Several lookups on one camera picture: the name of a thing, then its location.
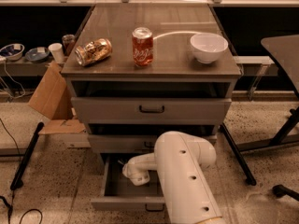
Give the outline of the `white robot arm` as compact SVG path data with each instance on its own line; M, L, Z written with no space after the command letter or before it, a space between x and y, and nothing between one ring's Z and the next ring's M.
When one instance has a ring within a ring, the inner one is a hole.
M166 132L152 153L131 158L122 173L141 186L150 181L150 170L157 172L172 224L226 224L203 174L215 162L215 148L206 139Z

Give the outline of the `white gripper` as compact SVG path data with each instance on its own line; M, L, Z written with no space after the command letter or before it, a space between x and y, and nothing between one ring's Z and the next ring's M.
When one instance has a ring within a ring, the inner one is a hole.
M150 182L149 171L137 164L126 163L122 168L122 174L135 186L142 186Z

